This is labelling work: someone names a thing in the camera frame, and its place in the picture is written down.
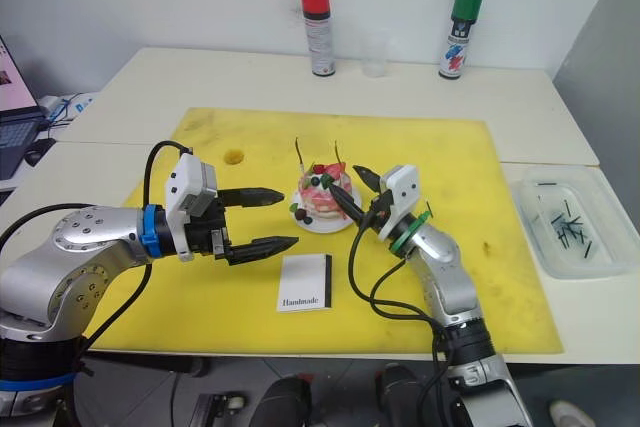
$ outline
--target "green cap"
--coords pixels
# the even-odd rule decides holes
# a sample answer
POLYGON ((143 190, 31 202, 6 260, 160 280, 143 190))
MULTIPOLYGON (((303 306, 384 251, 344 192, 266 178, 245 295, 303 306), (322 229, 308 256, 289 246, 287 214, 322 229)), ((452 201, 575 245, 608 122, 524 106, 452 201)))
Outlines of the green cap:
POLYGON ((451 17, 462 20, 476 20, 482 0, 456 0, 451 17))

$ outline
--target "laptop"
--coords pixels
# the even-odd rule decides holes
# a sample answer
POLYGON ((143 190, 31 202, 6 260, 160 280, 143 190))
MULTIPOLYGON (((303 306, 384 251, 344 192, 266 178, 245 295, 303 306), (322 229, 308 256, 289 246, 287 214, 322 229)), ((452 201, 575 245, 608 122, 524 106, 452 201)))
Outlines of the laptop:
POLYGON ((44 120, 0 37, 0 180, 10 179, 44 120))

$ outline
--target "blue ring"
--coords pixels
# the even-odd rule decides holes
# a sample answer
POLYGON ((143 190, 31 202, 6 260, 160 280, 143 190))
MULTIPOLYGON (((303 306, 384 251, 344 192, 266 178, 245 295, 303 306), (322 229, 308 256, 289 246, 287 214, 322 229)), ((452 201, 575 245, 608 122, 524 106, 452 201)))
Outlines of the blue ring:
POLYGON ((42 380, 0 380, 0 391, 25 392, 29 390, 42 390, 59 385, 70 384, 76 377, 75 373, 52 377, 42 380))
POLYGON ((144 208, 140 242, 151 257, 158 259, 162 257, 162 250, 160 249, 160 238, 156 232, 156 207, 158 206, 149 204, 144 208))

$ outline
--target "white card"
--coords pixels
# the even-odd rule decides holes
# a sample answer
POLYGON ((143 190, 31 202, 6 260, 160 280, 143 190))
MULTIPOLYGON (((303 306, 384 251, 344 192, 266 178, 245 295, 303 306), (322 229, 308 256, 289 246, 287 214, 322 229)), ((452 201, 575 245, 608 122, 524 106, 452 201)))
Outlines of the white card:
POLYGON ((282 258, 278 312, 331 307, 331 256, 285 255, 282 258))

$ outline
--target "clear cup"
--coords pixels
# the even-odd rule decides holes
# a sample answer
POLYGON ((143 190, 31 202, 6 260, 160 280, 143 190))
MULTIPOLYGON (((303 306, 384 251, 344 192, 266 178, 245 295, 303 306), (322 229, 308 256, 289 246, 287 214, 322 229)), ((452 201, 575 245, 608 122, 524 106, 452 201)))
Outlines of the clear cup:
POLYGON ((362 73, 367 77, 382 77, 387 73, 390 39, 387 30, 372 30, 362 34, 362 73))

